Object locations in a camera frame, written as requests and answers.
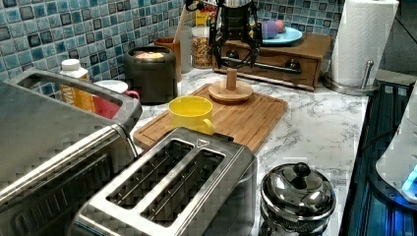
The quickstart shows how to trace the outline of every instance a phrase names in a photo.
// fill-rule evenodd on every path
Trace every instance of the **yellow cup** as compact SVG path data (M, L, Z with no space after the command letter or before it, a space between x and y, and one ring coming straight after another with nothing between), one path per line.
M208 135L214 134L212 104L200 96L180 96L169 102L171 127L185 127Z

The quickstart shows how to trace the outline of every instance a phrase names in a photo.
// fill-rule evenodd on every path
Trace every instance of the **toaster slot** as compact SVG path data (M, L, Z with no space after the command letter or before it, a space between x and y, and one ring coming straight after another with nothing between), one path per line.
M201 150L167 188L141 213L142 217L169 227L202 188L224 155Z
M192 148L192 145L171 141L113 191L107 200L126 209L133 208Z

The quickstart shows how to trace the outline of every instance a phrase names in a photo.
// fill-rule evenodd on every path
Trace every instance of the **paper towel holder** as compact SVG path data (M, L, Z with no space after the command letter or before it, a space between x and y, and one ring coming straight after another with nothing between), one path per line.
M342 85L334 81L331 78L331 65L330 65L330 69L328 69L328 72L325 72L325 74L323 75L323 85L330 90L343 93L346 95L354 95L354 96L374 95L380 88L380 85L377 80L374 80L374 83L372 85L367 86L367 83L369 80L369 74L371 73L372 66L374 66L374 61L369 60L366 62L366 69L365 69L365 74L362 78L361 87L352 87L352 86Z

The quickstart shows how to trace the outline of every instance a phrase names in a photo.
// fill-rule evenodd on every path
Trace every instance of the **white bottle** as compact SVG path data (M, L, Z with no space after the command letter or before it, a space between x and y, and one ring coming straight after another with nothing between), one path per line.
M89 71L81 67L77 59L68 59L62 62L61 75L72 77L76 80L89 82ZM65 102L80 107L84 110L94 112L94 103L92 95L69 86L61 85L62 98Z

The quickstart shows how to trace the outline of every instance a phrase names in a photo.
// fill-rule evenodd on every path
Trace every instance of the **metal handle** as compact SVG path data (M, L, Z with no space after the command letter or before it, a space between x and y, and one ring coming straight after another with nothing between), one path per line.
M369 74L371 73L372 66L374 66L374 61L369 60L369 61L366 62L366 69L365 69L364 78L362 79L361 89L364 89L366 84L368 83Z
M230 62L237 62L237 63L241 62L241 60L239 60L239 59L234 59L234 58L230 58L230 57L221 57L221 60L230 61ZM244 61L244 64L249 65L250 62ZM300 63L298 61L294 60L294 59L291 59L291 60L287 61L285 63L285 67L272 66L272 65L267 65L267 64L258 63L258 62L255 62L254 66L258 67L258 68L262 68L262 69L285 72L285 73L288 73L288 74L301 74Z
M135 127L142 115L142 106L137 99L82 80L75 80L68 76L41 71L36 68L30 68L24 71L10 80L9 84L29 89L40 81L58 83L75 89L81 89L118 104L120 106L119 111L111 120L116 124L122 124L128 131L131 131Z

